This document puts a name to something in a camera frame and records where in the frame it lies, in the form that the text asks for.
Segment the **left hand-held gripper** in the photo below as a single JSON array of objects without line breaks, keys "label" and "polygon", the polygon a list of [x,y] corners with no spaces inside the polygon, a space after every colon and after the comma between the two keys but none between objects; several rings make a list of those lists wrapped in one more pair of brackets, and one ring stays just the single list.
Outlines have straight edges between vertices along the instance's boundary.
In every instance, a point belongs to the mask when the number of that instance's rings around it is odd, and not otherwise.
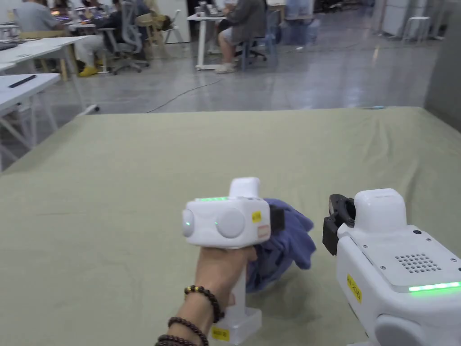
[{"label": "left hand-held gripper", "polygon": [[[260,196],[260,179],[235,178],[225,197],[197,198],[183,210],[183,234],[200,247],[241,249],[268,241],[285,227],[283,209],[271,207]],[[246,269],[231,293],[224,318],[211,328],[211,337],[243,343],[262,326],[262,312],[246,305]]]}]

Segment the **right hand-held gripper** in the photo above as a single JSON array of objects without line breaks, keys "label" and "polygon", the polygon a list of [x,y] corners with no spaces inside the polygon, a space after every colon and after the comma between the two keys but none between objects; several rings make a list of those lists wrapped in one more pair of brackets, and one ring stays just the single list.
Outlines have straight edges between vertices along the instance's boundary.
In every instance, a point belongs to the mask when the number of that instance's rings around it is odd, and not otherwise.
[{"label": "right hand-held gripper", "polygon": [[364,346],[460,345],[460,258],[407,223],[397,191],[331,195],[322,242]]}]

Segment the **person's left hand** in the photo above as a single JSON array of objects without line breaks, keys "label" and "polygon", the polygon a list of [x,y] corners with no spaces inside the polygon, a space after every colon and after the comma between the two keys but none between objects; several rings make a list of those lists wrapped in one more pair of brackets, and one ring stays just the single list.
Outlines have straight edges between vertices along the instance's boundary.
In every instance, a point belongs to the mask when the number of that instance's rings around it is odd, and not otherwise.
[{"label": "person's left hand", "polygon": [[256,259],[252,246],[233,250],[203,247],[199,252],[194,284],[209,290],[220,307],[226,308],[241,274]]}]

